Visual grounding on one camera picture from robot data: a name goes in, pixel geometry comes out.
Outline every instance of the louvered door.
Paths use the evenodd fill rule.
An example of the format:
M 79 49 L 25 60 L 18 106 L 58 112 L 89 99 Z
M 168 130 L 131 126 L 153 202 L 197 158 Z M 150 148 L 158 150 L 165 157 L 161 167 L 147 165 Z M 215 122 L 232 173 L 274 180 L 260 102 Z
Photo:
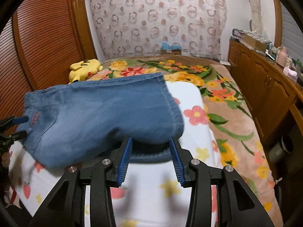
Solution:
M 21 66 L 10 19 L 0 35 L 0 119 L 21 115 L 28 91 L 32 89 Z
M 83 59 L 71 0 L 25 0 L 18 8 L 22 49 L 39 89 L 69 82 L 69 66 Z

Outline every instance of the jeans pocket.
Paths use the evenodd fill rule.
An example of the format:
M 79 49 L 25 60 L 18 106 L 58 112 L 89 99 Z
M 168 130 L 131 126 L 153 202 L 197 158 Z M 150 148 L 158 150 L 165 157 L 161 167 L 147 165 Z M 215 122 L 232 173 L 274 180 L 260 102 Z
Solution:
M 35 105 L 28 112 L 28 122 L 21 128 L 28 133 L 24 146 L 37 148 L 43 134 L 56 122 L 59 107 L 56 104 Z

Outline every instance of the metal screw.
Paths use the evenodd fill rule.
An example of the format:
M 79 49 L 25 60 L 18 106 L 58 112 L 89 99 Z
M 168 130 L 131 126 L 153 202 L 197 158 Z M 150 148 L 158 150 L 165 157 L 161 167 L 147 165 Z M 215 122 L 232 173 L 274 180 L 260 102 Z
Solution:
M 102 164 L 108 165 L 110 162 L 111 162 L 110 159 L 104 159 L 104 160 L 102 161 Z
M 71 166 L 71 167 L 69 168 L 69 172 L 71 172 L 71 173 L 74 173 L 76 170 L 77 170 L 77 167 L 76 167 L 76 166 Z
M 198 159 L 192 159 L 192 160 L 191 160 L 191 163 L 192 163 L 193 165 L 198 165 L 198 164 L 200 164 L 200 160 L 198 160 Z
M 232 172 L 234 168 L 232 166 L 226 166 L 225 170 L 227 170 L 228 172 Z

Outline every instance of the curtain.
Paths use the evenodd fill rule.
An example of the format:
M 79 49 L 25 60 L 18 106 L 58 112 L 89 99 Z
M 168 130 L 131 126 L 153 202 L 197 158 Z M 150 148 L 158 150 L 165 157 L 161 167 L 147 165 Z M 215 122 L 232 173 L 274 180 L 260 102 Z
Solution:
M 263 33 L 260 0 L 249 0 L 251 7 L 251 29 L 259 34 Z
M 160 54 L 163 41 L 219 58 L 225 0 L 90 0 L 105 58 Z

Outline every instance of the stuffed toy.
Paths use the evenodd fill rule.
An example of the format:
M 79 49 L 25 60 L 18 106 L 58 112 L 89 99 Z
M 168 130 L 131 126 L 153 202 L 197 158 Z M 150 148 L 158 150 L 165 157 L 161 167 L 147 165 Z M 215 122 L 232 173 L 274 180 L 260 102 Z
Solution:
M 103 70 L 100 62 L 96 59 L 84 60 L 74 63 L 70 67 L 69 83 L 85 81 L 95 75 L 98 71 Z

